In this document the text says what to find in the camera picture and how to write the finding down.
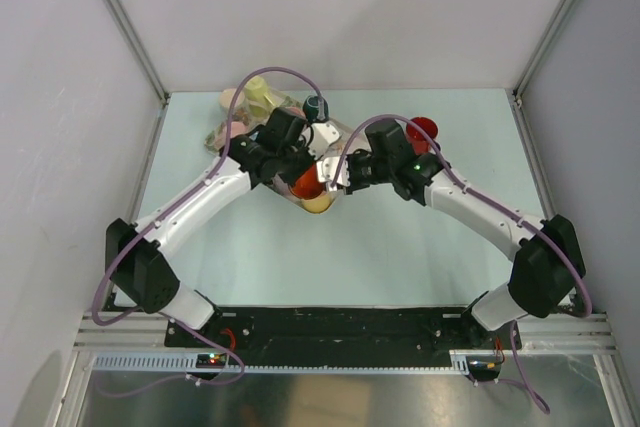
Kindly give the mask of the red mug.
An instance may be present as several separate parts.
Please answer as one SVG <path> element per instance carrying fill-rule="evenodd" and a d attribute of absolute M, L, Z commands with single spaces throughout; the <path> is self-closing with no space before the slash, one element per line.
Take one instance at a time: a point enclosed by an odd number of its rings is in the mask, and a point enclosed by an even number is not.
<path fill-rule="evenodd" d="M 406 125 L 405 132 L 414 152 L 417 155 L 422 155 L 431 150 L 431 145 L 423 133 L 435 140 L 439 129 L 437 124 L 428 117 L 414 117 L 411 119 L 411 124 Z"/>

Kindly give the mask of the orange mug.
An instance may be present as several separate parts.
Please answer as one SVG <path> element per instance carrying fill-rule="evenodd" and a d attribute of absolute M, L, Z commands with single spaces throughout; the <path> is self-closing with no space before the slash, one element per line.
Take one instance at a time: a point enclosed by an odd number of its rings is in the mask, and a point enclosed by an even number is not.
<path fill-rule="evenodd" d="M 318 180 L 317 167 L 310 167 L 295 183 L 290 187 L 290 192 L 302 200 L 311 200 L 319 197 L 326 191 L 325 183 Z"/>

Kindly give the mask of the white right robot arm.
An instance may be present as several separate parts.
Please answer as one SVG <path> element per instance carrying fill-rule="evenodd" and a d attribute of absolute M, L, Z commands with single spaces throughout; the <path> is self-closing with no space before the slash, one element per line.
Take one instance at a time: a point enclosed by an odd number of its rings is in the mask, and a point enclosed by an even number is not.
<path fill-rule="evenodd" d="M 459 221 L 511 261 L 509 280 L 469 306 L 470 317 L 461 325 L 464 340 L 486 347 L 503 325 L 526 315 L 545 318 L 570 292 L 581 300 L 570 314 L 590 316 L 586 267 L 572 222 L 560 214 L 543 219 L 506 207 L 463 179 L 436 144 L 430 152 L 416 154 L 403 130 L 411 123 L 397 115 L 363 122 L 356 130 L 366 135 L 368 148 L 343 151 L 331 184 L 348 194 L 389 184 L 402 199 Z"/>

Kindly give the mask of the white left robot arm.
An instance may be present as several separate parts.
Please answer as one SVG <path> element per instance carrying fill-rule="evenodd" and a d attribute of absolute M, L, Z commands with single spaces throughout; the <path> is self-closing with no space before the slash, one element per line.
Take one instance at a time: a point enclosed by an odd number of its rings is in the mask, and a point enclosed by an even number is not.
<path fill-rule="evenodd" d="M 222 208 L 256 186 L 280 178 L 294 185 L 340 137 L 329 122 L 310 123 L 286 108 L 263 125 L 231 137 L 220 157 L 189 187 L 153 214 L 106 232 L 106 277 L 146 313 L 187 325 L 201 346 L 214 344 L 222 323 L 212 302 L 182 283 L 170 258 Z"/>

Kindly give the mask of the dark green mug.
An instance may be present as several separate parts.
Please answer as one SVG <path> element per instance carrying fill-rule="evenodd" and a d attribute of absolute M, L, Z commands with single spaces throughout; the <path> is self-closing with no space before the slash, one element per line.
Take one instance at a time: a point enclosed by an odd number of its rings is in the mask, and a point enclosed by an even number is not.
<path fill-rule="evenodd" d="M 308 96 L 303 103 L 302 110 L 310 123 L 323 123 L 329 120 L 328 101 L 322 96 Z"/>

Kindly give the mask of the pale yellow green mug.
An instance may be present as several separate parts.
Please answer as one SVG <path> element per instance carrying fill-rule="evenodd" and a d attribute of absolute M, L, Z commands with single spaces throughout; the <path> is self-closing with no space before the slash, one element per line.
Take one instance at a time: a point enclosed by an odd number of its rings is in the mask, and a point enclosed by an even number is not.
<path fill-rule="evenodd" d="M 269 117 L 271 112 L 278 106 L 268 83 L 259 75 L 249 79 L 243 91 L 250 112 L 258 119 Z"/>

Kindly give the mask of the beige mug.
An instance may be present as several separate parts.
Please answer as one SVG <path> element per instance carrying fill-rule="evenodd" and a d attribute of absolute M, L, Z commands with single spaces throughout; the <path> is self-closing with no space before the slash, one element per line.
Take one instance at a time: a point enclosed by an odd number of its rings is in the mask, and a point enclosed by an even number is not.
<path fill-rule="evenodd" d="M 223 90 L 218 97 L 218 103 L 223 112 L 228 112 L 231 108 L 232 100 L 236 99 L 234 103 L 234 109 L 239 109 L 245 101 L 245 96 L 242 91 L 236 93 L 235 88 L 229 88 Z"/>

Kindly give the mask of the leaf pattern serving tray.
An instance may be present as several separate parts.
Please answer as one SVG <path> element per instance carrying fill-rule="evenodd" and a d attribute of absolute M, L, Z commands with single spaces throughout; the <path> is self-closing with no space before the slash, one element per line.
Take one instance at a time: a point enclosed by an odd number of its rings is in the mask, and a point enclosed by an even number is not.
<path fill-rule="evenodd" d="M 231 108 L 225 113 L 224 121 L 211 131 L 204 141 L 205 148 L 220 155 L 228 152 L 227 160 L 238 165 L 238 169 L 249 175 L 252 187 L 263 185 L 287 201 L 302 208 L 301 200 L 290 192 L 290 187 L 278 176 L 272 183 L 263 184 L 259 179 L 259 170 L 270 154 L 293 148 L 306 148 L 311 138 L 311 125 L 307 121 L 303 110 L 303 102 L 284 92 L 271 89 L 278 106 L 270 116 L 258 119 L 249 110 L 245 101 L 239 109 L 234 109 L 236 99 L 232 100 Z M 351 154 L 358 148 L 364 148 L 368 142 L 364 136 L 358 134 L 353 142 L 348 139 L 353 129 L 331 118 L 326 122 L 333 123 L 341 133 L 340 140 L 334 144 L 322 157 L 316 157 L 316 162 L 329 156 L 341 156 L 342 153 Z M 334 203 L 341 195 L 341 191 L 324 192 L 329 194 Z"/>

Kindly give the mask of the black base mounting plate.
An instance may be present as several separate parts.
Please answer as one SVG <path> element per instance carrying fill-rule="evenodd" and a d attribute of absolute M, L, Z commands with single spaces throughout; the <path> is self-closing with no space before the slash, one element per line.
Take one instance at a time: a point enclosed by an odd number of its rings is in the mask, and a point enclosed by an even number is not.
<path fill-rule="evenodd" d="M 223 307 L 195 338 L 168 326 L 169 348 L 231 347 L 257 368 L 448 367 L 452 350 L 521 348 L 517 328 L 489 332 L 463 307 Z"/>

